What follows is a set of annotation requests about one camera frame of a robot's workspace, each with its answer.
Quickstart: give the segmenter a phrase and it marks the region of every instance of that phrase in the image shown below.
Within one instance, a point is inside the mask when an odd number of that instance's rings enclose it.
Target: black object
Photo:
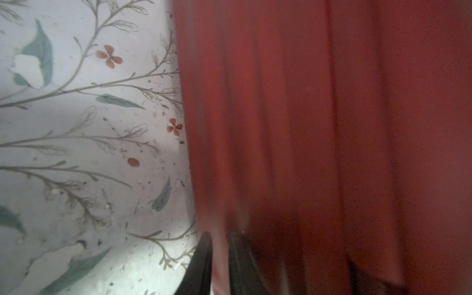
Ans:
[[[235,231],[229,232],[227,239],[231,295],[269,295],[260,280],[247,239]],[[211,236],[204,232],[175,295],[210,294],[212,254]]]
[[[247,238],[235,231],[227,234],[229,290],[232,295],[269,295],[259,277]]]
[[[175,295],[210,294],[212,261],[211,236],[209,232],[204,232]]]

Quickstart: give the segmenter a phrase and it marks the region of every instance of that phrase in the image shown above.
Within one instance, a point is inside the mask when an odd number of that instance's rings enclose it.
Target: wall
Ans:
[[[170,4],[0,0],[0,294],[172,294],[196,243]]]

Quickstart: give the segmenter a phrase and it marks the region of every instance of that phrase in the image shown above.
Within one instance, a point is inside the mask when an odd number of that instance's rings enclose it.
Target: thin branch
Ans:
[[[82,64],[84,62],[84,59],[88,53],[88,51],[90,50],[90,48],[92,47],[93,45],[93,42],[95,41],[95,38],[97,38],[98,36],[98,33],[100,32],[100,30],[104,27],[106,27],[108,25],[108,22],[116,15],[118,14],[120,11],[122,11],[124,8],[128,7],[128,5],[130,4],[134,4],[134,3],[138,3],[138,2],[141,2],[141,1],[145,1],[145,0],[132,0],[130,1],[129,3],[119,7],[116,11],[113,11],[113,12],[110,12],[110,15],[108,16],[107,19],[105,19],[103,21],[103,23],[98,26],[98,6],[100,3],[98,3],[96,9],[94,10],[94,14],[95,14],[95,32],[93,33],[93,36],[92,38],[90,39],[89,43],[87,44],[85,50],[84,50],[84,53],[82,54],[80,60],[79,60],[79,64],[77,65],[77,68],[75,70],[75,72],[72,74],[72,76],[69,78],[69,80],[67,80],[67,82],[65,82],[61,87],[59,87],[57,90],[55,90],[56,92],[60,92],[62,89],[64,89],[65,87],[67,87],[77,76],[77,74],[79,73],[81,67],[82,67]]]
[[[27,5],[21,3],[21,2],[25,2],[25,1],[26,1],[26,0],[10,0],[10,1],[0,0],[0,3],[1,3],[1,4],[9,4],[9,5],[22,6],[22,7],[28,7]]]
[[[170,75],[178,74],[178,73],[179,73],[178,71],[174,71],[174,72],[161,72],[161,73],[156,73],[156,74],[146,74],[146,75],[134,76],[134,77],[126,78],[126,79],[106,82],[106,83],[102,83],[102,84],[92,84],[90,86],[79,87],[79,88],[75,88],[75,89],[71,89],[71,90],[53,91],[53,92],[45,94],[45,95],[25,99],[25,100],[22,100],[22,101],[15,101],[15,102],[10,102],[10,103],[0,104],[0,109],[15,107],[15,106],[20,105],[20,104],[29,103],[29,102],[33,102],[33,101],[39,101],[39,100],[42,100],[42,99],[45,99],[45,98],[54,97],[54,96],[58,96],[58,95],[63,95],[63,94],[67,94],[67,93],[78,93],[78,92],[83,91],[83,90],[88,90],[88,89],[93,89],[93,88],[98,88],[98,87],[107,87],[107,86],[112,85],[112,84],[128,82],[128,81],[132,81],[132,80],[136,80],[136,79],[149,78],[149,77],[154,77],[154,76],[164,77],[165,75],[170,76]]]
[[[161,242],[177,241],[177,240],[180,240],[180,239],[184,238],[188,234],[188,232],[194,227],[194,225],[195,225],[195,218],[192,220],[192,223],[190,224],[190,226],[188,227],[188,229],[184,233],[182,233],[178,237],[168,238],[168,239],[157,239],[157,238],[152,238],[152,237],[149,237],[149,236],[139,236],[139,235],[132,234],[132,233],[128,233],[128,234],[131,235],[131,236],[134,236],[136,238],[139,238],[139,239],[143,239],[143,240],[153,242],[156,245],[158,245],[162,250],[162,258],[161,258],[159,264],[162,264],[164,262],[164,270],[165,270],[167,267],[172,267],[170,262],[178,263],[185,256],[187,256],[189,259],[191,259],[192,256],[193,256],[193,253],[195,252],[196,246],[192,247],[189,251],[184,249],[182,254],[178,257],[172,257],[172,256],[170,256],[170,254],[168,253],[168,251],[166,250],[166,248],[164,247],[164,245]],[[184,263],[181,262],[181,265],[182,265],[182,267],[184,267],[186,269],[186,266],[184,265]]]
[[[104,226],[106,224],[102,219],[100,219],[99,217],[96,217],[90,212],[90,210],[88,209],[90,205],[89,204],[90,201],[86,201],[84,198],[79,197],[78,195],[70,191],[67,187],[65,187],[61,182],[54,181],[43,175],[36,174],[30,171],[25,171],[23,169],[3,169],[2,167],[0,167],[0,170],[20,173],[20,174],[26,175],[27,177],[35,177],[41,180],[45,185],[46,184],[54,185],[57,188],[60,188],[61,190],[63,190],[67,194],[67,196],[72,200],[71,202],[77,202],[83,208],[84,214],[83,214],[82,225],[85,225],[85,223],[87,222],[89,218],[92,220],[94,227],[96,227],[96,224],[99,224],[100,226]]]
[[[102,88],[107,88],[107,87],[131,87],[131,88],[138,89],[140,91],[149,91],[149,92],[152,92],[156,95],[159,95],[160,97],[163,97],[163,98],[167,99],[170,102],[175,102],[175,103],[182,104],[182,102],[176,101],[175,99],[172,99],[172,98],[162,94],[162,92],[154,91],[151,88],[144,88],[144,87],[139,87],[139,86],[135,86],[135,85],[127,85],[127,84],[113,84],[113,85],[103,86]]]
[[[187,230],[185,232],[183,232],[183,234],[179,235],[178,237],[173,237],[173,238],[167,238],[167,239],[159,239],[159,238],[153,238],[153,240],[155,241],[160,241],[160,242],[168,242],[168,241],[177,241],[177,240],[180,240],[181,238],[185,237],[186,234],[188,234],[188,232],[194,227],[196,223],[196,220],[195,218],[192,220],[192,223],[190,224],[190,226],[187,228]]]
[[[25,86],[24,88],[18,90],[18,91],[15,92],[15,93],[12,93],[12,94],[10,94],[10,95],[7,95],[7,96],[4,96],[4,97],[0,98],[0,101],[5,100],[5,99],[9,99],[9,98],[12,97],[12,96],[15,96],[15,95],[17,95],[17,94],[20,94],[21,92],[25,91],[26,89],[28,89],[27,86]]]
[[[56,166],[43,166],[43,167],[34,167],[34,166],[0,166],[0,170],[5,170],[5,171],[16,171],[16,170],[49,170],[49,171],[65,171],[65,172],[75,172],[75,173],[80,173],[80,174],[86,174],[87,176],[91,177],[92,179],[96,179],[95,176],[106,178],[109,180],[113,180],[115,182],[118,182],[122,185],[125,185],[129,188],[132,189],[132,186],[127,184],[126,182],[123,182],[121,180],[118,180],[116,178],[107,176],[102,173],[97,173],[97,172],[92,172],[92,171],[86,171],[86,170],[78,170],[75,167],[73,168],[58,168]]]
[[[28,139],[22,139],[22,140],[17,140],[14,142],[9,142],[9,143],[2,143],[0,144],[0,148],[6,148],[6,147],[24,147],[28,148],[28,146],[24,145],[19,145],[23,143],[32,143],[32,142],[37,142],[37,141],[42,141],[42,140],[55,140],[55,139],[89,139],[89,140],[94,140],[94,139],[109,139],[109,140],[118,140],[118,141],[123,141],[123,142],[128,142],[128,143],[134,143],[137,145],[144,145],[148,146],[152,149],[154,149],[156,152],[160,152],[159,149],[152,144],[149,144],[148,142],[142,143],[139,141],[127,139],[126,135],[122,137],[113,137],[113,136],[98,136],[98,135],[55,135],[55,136],[42,136],[42,137],[37,137],[37,138],[28,138]]]
[[[160,60],[160,63],[159,64],[156,64],[156,67],[151,70],[150,72],[148,72],[146,75],[149,75],[149,74],[152,74],[154,71],[156,71],[160,66],[162,66],[162,64],[166,61],[166,58],[169,56],[170,54],[170,47],[174,44],[174,41],[172,39],[172,30],[170,30],[170,37],[169,37],[169,44],[168,46],[165,48],[166,50],[166,53],[164,54],[164,57]]]
[[[0,1],[1,1],[0,3],[5,2],[6,4],[13,4],[13,2],[18,2],[18,1],[21,1],[21,0],[12,0],[12,1],[0,0]],[[91,89],[91,88],[95,88],[95,87],[100,87],[99,85],[92,85],[91,87],[87,86],[87,87],[81,87],[81,88],[66,90],[66,91],[63,90],[76,78],[77,74],[79,73],[80,69],[82,68],[82,64],[84,63],[85,58],[88,56],[87,53],[90,50],[90,48],[93,47],[93,42],[97,38],[100,30],[102,28],[106,27],[108,25],[108,22],[116,14],[118,14],[120,11],[122,11],[123,9],[125,9],[126,7],[128,7],[131,4],[135,4],[135,3],[138,3],[138,2],[142,2],[142,1],[150,2],[148,0],[132,0],[129,3],[119,7],[116,11],[111,12],[109,17],[107,19],[105,19],[100,26],[98,26],[98,7],[100,5],[100,1],[97,1],[96,2],[97,3],[96,8],[90,7],[93,14],[94,14],[94,16],[95,16],[95,30],[94,30],[93,36],[91,37],[90,41],[88,42],[87,46],[85,47],[85,49],[84,49],[84,51],[83,51],[83,53],[80,57],[79,63],[77,65],[75,71],[73,72],[72,76],[63,85],[61,85],[59,88],[57,88],[56,90],[53,90],[50,93],[47,93],[47,94],[44,94],[44,95],[41,95],[41,96],[37,96],[37,97],[33,97],[33,98],[30,98],[30,99],[21,100],[21,101],[0,104],[0,108],[15,107],[15,106],[18,106],[20,104],[29,103],[29,102],[33,102],[33,101],[38,101],[38,100],[42,100],[42,99],[49,98],[49,97],[54,97],[54,96],[58,96],[58,95],[66,94],[66,93],[78,92],[78,91],[81,91],[81,90]],[[156,74],[154,76],[163,77],[163,75],[169,75],[169,74],[168,73],[165,73],[165,74],[161,73],[161,74]],[[140,79],[140,78],[144,78],[144,77],[151,77],[151,76],[153,76],[153,75],[146,74],[146,75],[142,75],[142,76],[139,76],[139,77],[133,77],[133,78],[130,78],[130,79],[118,80],[118,81],[115,81],[114,83],[121,83],[121,82],[129,81],[129,80],[135,80],[135,79]]]

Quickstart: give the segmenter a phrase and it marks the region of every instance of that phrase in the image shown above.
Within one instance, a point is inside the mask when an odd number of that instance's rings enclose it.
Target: botanical pattern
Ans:
[[[131,233],[130,233],[130,235],[134,236],[134,237],[137,237],[137,238],[140,238],[140,239],[143,239],[143,240],[153,242],[161,248],[162,258],[159,261],[159,265],[162,265],[164,270],[166,270],[166,268],[176,269],[179,266],[182,266],[184,269],[187,269],[187,266],[190,262],[190,259],[192,258],[197,246],[195,245],[189,250],[184,249],[182,254],[180,254],[178,257],[172,257],[168,253],[168,251],[166,250],[166,248],[164,247],[164,245],[162,243],[163,242],[170,242],[170,241],[177,241],[177,240],[182,240],[182,239],[189,240],[190,236],[197,234],[196,231],[192,231],[192,229],[194,227],[194,224],[195,224],[195,219],[193,220],[192,224],[187,228],[187,230],[185,232],[183,232],[181,235],[179,235],[177,237],[174,237],[174,238],[171,238],[171,237],[169,237],[169,238],[159,238],[158,236],[162,233],[162,230],[158,230],[158,231],[156,231],[156,232],[154,232],[150,235],[147,235],[147,236],[139,236],[139,235],[135,235],[135,234],[131,234]]]
[[[16,13],[16,7],[25,7],[26,0],[0,0],[0,16],[17,25],[23,24],[23,18]]]

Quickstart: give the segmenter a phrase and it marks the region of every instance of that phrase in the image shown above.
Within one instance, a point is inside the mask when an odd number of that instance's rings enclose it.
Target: painted leaf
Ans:
[[[111,14],[115,13],[119,9],[116,0],[108,0],[108,5],[110,6]]]
[[[162,232],[162,230],[158,230],[158,231],[156,231],[156,232],[153,232],[153,233],[150,234],[150,235],[147,235],[146,237],[154,237],[154,236],[159,235],[161,232]]]
[[[119,98],[117,96],[114,96],[108,93],[97,96],[97,101],[101,103],[114,104],[114,105],[124,107],[124,108],[140,108],[140,109],[145,110],[145,108],[143,108],[137,103],[126,100],[124,98]]]
[[[17,25],[23,24],[23,19],[15,11],[10,8],[0,5],[0,16],[2,16],[7,21],[15,23]]]
[[[22,145],[23,147],[29,147],[37,150],[43,155],[54,155],[54,156],[67,156],[69,151],[66,148],[57,145],[40,145],[40,144],[30,144]]]
[[[18,216],[2,205],[0,205],[0,226],[16,229],[22,234],[26,233]]]
[[[169,46],[169,44],[167,43],[167,39],[166,39],[166,37],[164,37],[163,34],[160,34],[160,44],[161,44],[162,47],[164,47],[165,49],[167,49],[167,47]]]
[[[52,45],[42,30],[39,20],[36,20],[36,26],[38,30],[36,37],[21,50],[21,54],[35,56],[39,59],[44,86],[46,86],[52,79]],[[15,74],[13,81],[17,85],[30,86],[20,74]]]
[[[136,24],[131,23],[131,22],[127,22],[127,21],[124,21],[124,20],[116,20],[112,23],[109,23],[106,26],[114,26],[115,28],[118,28],[121,31],[125,31],[125,32],[128,32],[128,33],[139,31],[138,26]]]
[[[151,51],[151,58],[152,58],[152,61],[156,64],[156,66],[158,66],[159,59],[157,57],[157,53],[154,50]]]
[[[84,185],[85,185],[85,182],[81,182],[81,181],[77,181],[77,180],[68,180],[68,181],[65,181],[65,182],[61,182],[60,183],[61,186],[71,190],[71,191],[80,191]]]
[[[85,3],[88,7],[92,8],[92,2],[90,0],[82,0],[83,3]]]
[[[169,178],[167,179],[166,184],[162,188],[162,191],[154,200],[154,202],[152,202],[151,208],[156,210],[156,212],[161,211],[164,208],[164,206],[167,204],[169,197],[170,197],[170,175],[169,175]]]
[[[133,127],[128,131],[128,134],[125,135],[125,138],[135,138],[142,136],[147,131],[147,124],[143,123],[138,126]]]
[[[111,248],[108,248],[102,253],[90,258],[72,261],[69,264],[69,269],[64,274],[62,274],[62,276],[60,276],[57,280],[53,281],[49,284],[49,286],[41,290],[39,294],[54,295],[59,293],[62,289],[67,288],[72,284],[76,283],[78,280],[88,274],[105,257],[105,255],[110,251],[110,249]]]
[[[97,114],[97,108],[94,106],[90,106],[86,108],[82,114],[80,114],[79,119],[75,123],[74,127],[70,128],[66,134],[81,131],[87,128],[95,119],[95,115]]]
[[[135,4],[129,4],[128,7],[131,8],[132,10],[138,12],[138,13],[147,15],[147,10],[142,6],[135,5]]]
[[[106,142],[106,141],[101,140],[101,139],[92,139],[92,140],[105,153],[112,154],[112,155],[115,154],[116,148],[111,143]]]

